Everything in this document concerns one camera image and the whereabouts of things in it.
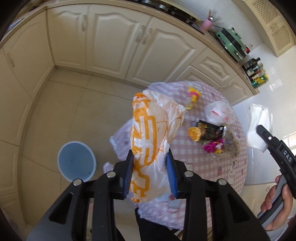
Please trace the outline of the person right hand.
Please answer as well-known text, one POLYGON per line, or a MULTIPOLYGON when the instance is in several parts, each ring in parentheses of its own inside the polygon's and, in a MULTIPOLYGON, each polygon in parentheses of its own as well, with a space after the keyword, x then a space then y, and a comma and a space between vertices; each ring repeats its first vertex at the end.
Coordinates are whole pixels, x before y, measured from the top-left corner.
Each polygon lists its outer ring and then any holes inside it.
POLYGON ((271 216, 269 220, 263 224, 266 231, 277 230, 281 228, 287 221, 293 206, 293 196, 284 177, 277 176, 276 185, 273 186, 261 204, 261 212, 269 211, 271 216))

